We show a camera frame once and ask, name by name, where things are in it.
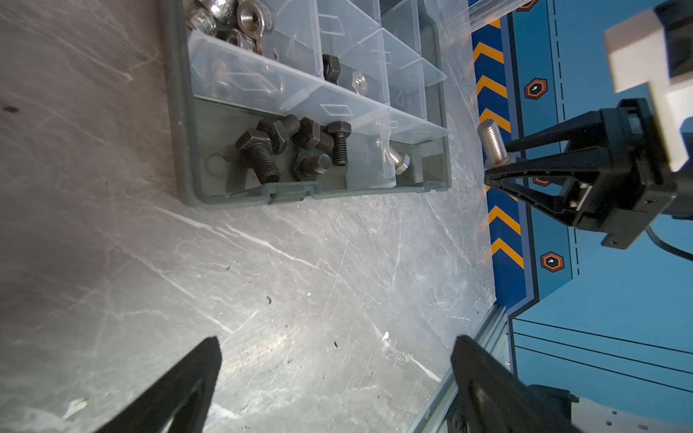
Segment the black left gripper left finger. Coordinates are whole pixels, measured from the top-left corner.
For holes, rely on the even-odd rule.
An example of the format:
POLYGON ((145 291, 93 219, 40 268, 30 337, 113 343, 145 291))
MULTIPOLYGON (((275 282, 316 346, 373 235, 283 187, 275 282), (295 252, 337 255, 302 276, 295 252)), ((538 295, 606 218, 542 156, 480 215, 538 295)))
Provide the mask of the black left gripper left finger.
POLYGON ((203 339, 100 432, 203 431, 222 362, 216 337, 203 339))

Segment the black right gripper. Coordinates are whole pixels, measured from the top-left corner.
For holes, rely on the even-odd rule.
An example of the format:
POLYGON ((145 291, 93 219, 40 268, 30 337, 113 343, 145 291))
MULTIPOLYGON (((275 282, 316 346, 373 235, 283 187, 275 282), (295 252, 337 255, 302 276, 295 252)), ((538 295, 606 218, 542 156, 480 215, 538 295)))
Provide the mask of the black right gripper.
POLYGON ((628 248, 660 215, 692 218, 692 163, 671 169, 646 99, 623 99, 505 145, 519 153, 566 142, 565 153, 490 168, 485 183, 563 225, 628 248))

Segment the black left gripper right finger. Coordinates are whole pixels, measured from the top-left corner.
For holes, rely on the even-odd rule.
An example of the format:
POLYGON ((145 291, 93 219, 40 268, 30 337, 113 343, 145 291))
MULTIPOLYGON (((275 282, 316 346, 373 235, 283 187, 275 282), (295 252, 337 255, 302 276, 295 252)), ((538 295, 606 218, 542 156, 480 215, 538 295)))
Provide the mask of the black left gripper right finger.
POLYGON ((556 408, 528 389, 487 352, 468 377, 468 432, 577 432, 556 408))

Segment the silver hex bolt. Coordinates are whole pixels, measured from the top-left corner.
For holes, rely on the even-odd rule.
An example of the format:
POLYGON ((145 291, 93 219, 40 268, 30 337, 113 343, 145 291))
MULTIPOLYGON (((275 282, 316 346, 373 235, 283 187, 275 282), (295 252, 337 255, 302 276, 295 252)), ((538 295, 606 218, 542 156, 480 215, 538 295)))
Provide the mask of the silver hex bolt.
POLYGON ((508 153, 496 121, 493 119, 481 121, 478 125, 478 136, 483 147, 487 168, 508 164, 508 153))
POLYGON ((390 144, 383 144, 381 139, 378 139, 376 143, 385 151, 386 156, 392 162, 395 168, 395 175, 403 175, 410 167, 411 158, 406 153, 401 153, 390 144))

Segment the black hex bolt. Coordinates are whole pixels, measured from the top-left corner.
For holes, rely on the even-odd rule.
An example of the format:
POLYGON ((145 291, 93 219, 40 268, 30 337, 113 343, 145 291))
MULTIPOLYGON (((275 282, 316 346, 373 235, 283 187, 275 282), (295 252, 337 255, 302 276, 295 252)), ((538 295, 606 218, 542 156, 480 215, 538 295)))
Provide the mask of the black hex bolt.
POLYGON ((261 184, 276 183, 280 172, 273 158, 272 141, 265 132, 250 129, 236 141, 240 158, 253 169, 261 184))
POLYGON ((300 153, 292 162, 291 173, 297 181, 315 181, 332 168, 332 160, 324 153, 300 153))
POLYGON ((348 137, 352 133, 352 126, 348 122, 336 121, 326 126, 326 133, 332 137, 334 146, 332 160, 337 166, 348 165, 348 137))
POLYGON ((294 144, 305 151, 318 149, 323 153, 332 153, 334 148, 334 140, 330 135, 327 135, 321 130, 321 126, 309 119, 303 117, 300 121, 300 128, 293 137, 294 144))
POLYGON ((256 126, 258 131, 266 133, 271 140, 273 154, 284 152, 288 142, 301 128, 301 121, 295 115, 282 118, 263 118, 256 126))

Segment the black hex nut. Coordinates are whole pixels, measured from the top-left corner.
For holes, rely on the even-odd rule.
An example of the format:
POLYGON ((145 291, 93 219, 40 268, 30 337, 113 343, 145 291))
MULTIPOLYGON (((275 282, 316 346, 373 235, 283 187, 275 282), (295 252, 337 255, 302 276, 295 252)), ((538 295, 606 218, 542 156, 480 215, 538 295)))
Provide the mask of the black hex nut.
POLYGON ((332 84, 339 82, 341 74, 341 64, 337 56, 331 54, 323 54, 323 77, 325 81, 332 84))

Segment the silver wing nut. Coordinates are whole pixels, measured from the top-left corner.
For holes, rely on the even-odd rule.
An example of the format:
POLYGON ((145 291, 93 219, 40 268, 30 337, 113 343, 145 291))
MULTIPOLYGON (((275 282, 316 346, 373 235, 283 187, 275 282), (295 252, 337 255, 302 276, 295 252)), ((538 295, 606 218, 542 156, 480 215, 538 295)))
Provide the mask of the silver wing nut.
POLYGON ((276 26, 274 9, 261 0, 239 1, 236 19, 239 29, 254 39, 271 34, 276 26))
POLYGON ((238 28, 233 28, 228 32, 226 42, 249 52, 263 55, 262 39, 248 36, 238 28))
POLYGON ((187 31, 199 31, 210 36, 229 32, 236 27, 238 1, 200 0, 186 5, 187 31))

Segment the silver hex nut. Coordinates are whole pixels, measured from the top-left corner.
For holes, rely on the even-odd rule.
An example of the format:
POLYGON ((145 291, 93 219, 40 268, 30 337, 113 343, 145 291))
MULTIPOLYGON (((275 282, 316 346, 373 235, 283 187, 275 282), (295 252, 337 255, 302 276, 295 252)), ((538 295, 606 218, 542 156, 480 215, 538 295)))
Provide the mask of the silver hex nut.
POLYGON ((354 71, 352 77, 352 88, 358 95, 366 96, 368 93, 368 80, 366 75, 360 71, 354 71))

